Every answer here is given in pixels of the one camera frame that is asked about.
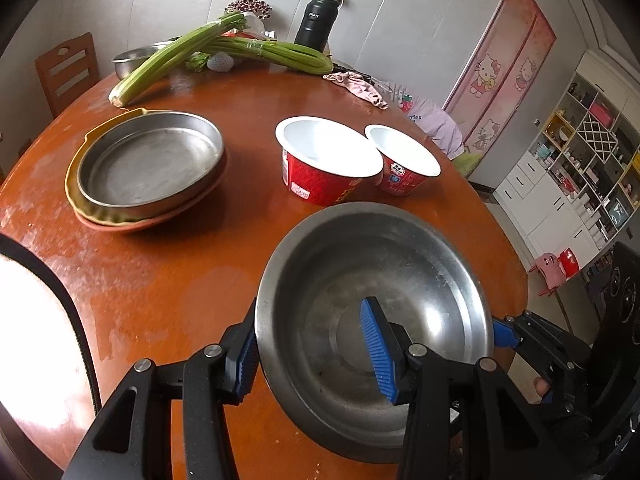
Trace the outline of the person's hand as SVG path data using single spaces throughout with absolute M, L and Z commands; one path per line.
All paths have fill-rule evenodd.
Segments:
M 548 384 L 548 382 L 546 382 L 544 378 L 540 376 L 534 379 L 533 385 L 534 385 L 536 395 L 540 400 L 542 400 L 550 390 L 550 385 Z

